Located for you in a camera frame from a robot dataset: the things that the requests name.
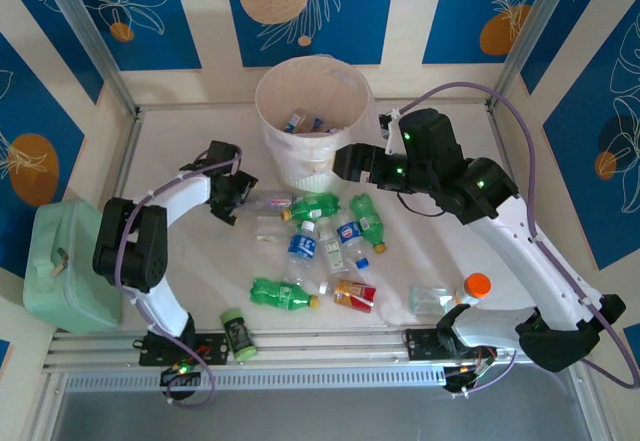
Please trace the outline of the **grey metal sheet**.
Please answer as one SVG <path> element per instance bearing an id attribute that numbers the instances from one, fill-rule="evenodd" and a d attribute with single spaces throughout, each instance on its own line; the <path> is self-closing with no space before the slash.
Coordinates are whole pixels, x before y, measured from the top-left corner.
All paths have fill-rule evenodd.
<path id="1" fill-rule="evenodd" d="M 63 396 L 52 441 L 609 441 L 569 375 L 517 365 L 469 397 L 436 387 L 219 393 L 202 410 L 158 392 Z"/>

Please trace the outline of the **thin aluminium frame rail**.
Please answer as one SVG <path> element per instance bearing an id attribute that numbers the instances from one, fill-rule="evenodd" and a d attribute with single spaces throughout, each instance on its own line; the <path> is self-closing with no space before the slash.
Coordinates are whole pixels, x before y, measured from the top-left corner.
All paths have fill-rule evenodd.
<path id="1" fill-rule="evenodd" d="M 503 168 L 515 182 L 520 196 L 527 200 L 529 150 L 521 126 L 504 105 L 493 108 L 489 121 Z M 499 256 L 493 256 L 489 262 L 489 277 L 493 288 L 484 308 L 512 310 L 532 304 L 527 291 Z"/>
<path id="2" fill-rule="evenodd" d="M 113 175 L 108 177 L 107 182 L 105 183 L 105 193 L 101 199 L 102 207 L 104 207 L 106 202 L 111 198 L 120 197 L 124 193 L 139 143 L 143 123 L 144 112 L 138 110 L 135 117 L 132 119 L 131 127 L 126 136 L 124 148 L 116 158 L 117 170 Z"/>

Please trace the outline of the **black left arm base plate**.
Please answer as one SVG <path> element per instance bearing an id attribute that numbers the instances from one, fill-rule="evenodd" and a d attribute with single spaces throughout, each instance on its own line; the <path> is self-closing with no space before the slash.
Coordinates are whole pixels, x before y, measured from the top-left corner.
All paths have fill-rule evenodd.
<path id="1" fill-rule="evenodd" d="M 207 365 L 225 365 L 229 354 L 226 336 L 223 333 L 188 334 L 181 341 Z M 147 332 L 141 339 L 136 339 L 132 347 L 139 352 L 139 365 L 145 367 L 169 367 L 178 362 L 193 363 L 192 357 L 175 343 L 163 336 Z"/>

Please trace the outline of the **clear bottle purple logo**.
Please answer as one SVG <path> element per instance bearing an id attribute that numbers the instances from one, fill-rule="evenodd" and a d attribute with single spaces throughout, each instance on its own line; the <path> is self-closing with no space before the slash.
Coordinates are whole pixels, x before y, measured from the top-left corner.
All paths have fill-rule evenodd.
<path id="1" fill-rule="evenodd" d="M 252 192 L 239 208 L 241 213 L 264 216 L 279 216 L 282 210 L 293 206 L 299 196 L 282 191 Z"/>

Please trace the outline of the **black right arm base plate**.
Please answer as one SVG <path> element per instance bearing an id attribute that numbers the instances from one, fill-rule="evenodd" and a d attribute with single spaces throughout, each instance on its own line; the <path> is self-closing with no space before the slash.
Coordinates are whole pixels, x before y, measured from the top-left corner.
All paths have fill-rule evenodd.
<path id="1" fill-rule="evenodd" d="M 410 361 L 443 361 L 451 358 L 435 328 L 406 329 L 402 340 Z"/>

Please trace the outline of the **wide aluminium profile rail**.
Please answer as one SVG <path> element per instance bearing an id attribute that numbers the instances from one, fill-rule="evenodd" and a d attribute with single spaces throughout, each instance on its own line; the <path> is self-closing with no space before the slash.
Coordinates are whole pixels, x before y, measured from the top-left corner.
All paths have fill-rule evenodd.
<path id="1" fill-rule="evenodd" d="M 410 363 L 402 327 L 351 331 L 259 330 L 252 335 L 257 355 L 246 362 L 229 358 L 228 369 L 287 369 L 387 367 Z M 43 371 L 73 373 L 133 370 L 139 351 L 133 343 L 142 331 L 95 335 L 56 332 L 47 350 Z"/>

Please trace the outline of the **green Sprite bottle yellow cap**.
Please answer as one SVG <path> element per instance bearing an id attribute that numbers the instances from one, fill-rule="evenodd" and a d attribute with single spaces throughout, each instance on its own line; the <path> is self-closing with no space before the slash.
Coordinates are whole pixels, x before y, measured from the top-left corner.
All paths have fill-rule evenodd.
<path id="1" fill-rule="evenodd" d="M 317 295 L 308 294 L 299 285 L 266 278 L 255 278 L 250 290 L 250 301 L 287 311 L 302 308 L 316 309 Z"/>
<path id="2" fill-rule="evenodd" d="M 384 240 L 384 225 L 369 194 L 354 196 L 349 207 L 356 221 L 360 225 L 364 239 L 372 246 L 376 254 L 387 250 Z"/>
<path id="3" fill-rule="evenodd" d="M 291 207 L 283 209 L 280 218 L 284 222 L 316 222 L 323 217 L 333 216 L 339 209 L 339 198 L 326 192 L 302 198 Z"/>

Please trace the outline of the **bottle with orange red label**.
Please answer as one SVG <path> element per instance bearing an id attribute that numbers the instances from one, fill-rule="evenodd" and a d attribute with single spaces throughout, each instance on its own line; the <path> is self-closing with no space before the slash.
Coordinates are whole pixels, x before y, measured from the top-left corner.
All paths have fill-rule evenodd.
<path id="1" fill-rule="evenodd" d="M 329 296 L 337 305 L 364 313 L 373 311 L 376 292 L 372 285 L 346 279 L 331 279 L 319 286 L 320 295 Z"/>

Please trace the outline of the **aluminium frame post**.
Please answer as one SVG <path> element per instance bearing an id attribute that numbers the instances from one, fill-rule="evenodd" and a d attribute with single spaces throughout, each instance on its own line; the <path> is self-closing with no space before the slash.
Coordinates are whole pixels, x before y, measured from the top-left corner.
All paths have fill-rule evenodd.
<path id="1" fill-rule="evenodd" d="M 118 104 L 132 120 L 137 120 L 139 107 L 82 0 L 54 1 Z"/>
<path id="2" fill-rule="evenodd" d="M 559 2 L 560 0 L 534 1 L 524 26 L 517 36 L 510 53 L 507 55 L 504 66 L 494 85 L 497 94 L 488 98 L 487 107 L 490 114 L 494 114 L 501 104 L 498 96 L 505 97 L 508 94 L 511 85 L 529 58 Z"/>

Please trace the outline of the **mint green zipped case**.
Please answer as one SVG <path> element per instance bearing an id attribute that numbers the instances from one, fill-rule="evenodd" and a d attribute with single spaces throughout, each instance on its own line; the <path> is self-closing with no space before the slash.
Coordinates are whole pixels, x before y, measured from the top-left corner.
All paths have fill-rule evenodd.
<path id="1" fill-rule="evenodd" d="M 26 310 L 73 334 L 120 325 L 120 291 L 93 270 L 102 213 L 82 199 L 36 211 L 23 288 Z"/>

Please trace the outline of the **green canister black label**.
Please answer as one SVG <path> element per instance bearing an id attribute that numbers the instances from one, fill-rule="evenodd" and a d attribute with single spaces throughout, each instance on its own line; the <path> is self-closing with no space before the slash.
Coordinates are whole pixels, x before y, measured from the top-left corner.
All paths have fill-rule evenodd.
<path id="1" fill-rule="evenodd" d="M 239 308 L 231 308 L 224 311 L 220 315 L 227 343 L 234 360 L 238 363 L 244 363 L 257 354 L 243 313 Z"/>

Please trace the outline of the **blue label bottle white cap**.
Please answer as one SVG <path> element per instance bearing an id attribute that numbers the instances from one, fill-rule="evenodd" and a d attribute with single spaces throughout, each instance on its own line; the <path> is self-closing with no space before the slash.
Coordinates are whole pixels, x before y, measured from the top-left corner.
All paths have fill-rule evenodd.
<path id="1" fill-rule="evenodd" d="M 308 280 L 316 251 L 315 223 L 303 221 L 290 239 L 284 280 L 298 286 Z"/>

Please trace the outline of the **clear bottle green white label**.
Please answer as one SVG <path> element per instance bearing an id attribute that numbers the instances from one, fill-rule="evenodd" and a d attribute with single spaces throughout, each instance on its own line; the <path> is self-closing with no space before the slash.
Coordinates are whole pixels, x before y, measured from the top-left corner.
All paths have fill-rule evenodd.
<path id="1" fill-rule="evenodd" d="M 340 243 L 333 231 L 332 224 L 327 218 L 321 218 L 316 222 L 316 229 L 321 244 L 321 252 L 327 262 L 331 275 L 344 273 L 348 270 L 342 256 Z"/>

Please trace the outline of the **clear plastic bottle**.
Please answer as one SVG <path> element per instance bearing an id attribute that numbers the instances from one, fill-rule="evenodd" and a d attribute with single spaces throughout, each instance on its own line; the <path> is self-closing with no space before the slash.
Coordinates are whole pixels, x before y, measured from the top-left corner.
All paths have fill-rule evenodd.
<path id="1" fill-rule="evenodd" d="M 288 225 L 277 216 L 256 216 L 253 232 L 259 242 L 276 242 L 289 236 Z"/>

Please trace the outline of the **clear Pepsi bottle blue cap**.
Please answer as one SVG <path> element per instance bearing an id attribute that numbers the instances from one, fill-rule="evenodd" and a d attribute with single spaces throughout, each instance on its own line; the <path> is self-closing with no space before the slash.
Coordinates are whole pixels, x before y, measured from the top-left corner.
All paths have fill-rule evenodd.
<path id="1" fill-rule="evenodd" d="M 369 266 L 369 260 L 366 243 L 359 224 L 351 215 L 344 210 L 340 210 L 335 215 L 335 227 L 343 253 L 347 259 L 359 270 L 367 268 Z"/>

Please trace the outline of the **clear bottle orange cap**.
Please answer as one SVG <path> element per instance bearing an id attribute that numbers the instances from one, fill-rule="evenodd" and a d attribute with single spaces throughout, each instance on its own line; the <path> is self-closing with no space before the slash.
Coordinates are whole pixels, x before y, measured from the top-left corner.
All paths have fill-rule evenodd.
<path id="1" fill-rule="evenodd" d="M 477 304 L 491 289 L 490 278 L 482 273 L 470 274 L 454 292 L 445 288 L 412 286 L 409 289 L 410 310 L 415 315 L 443 316 L 457 305 Z"/>

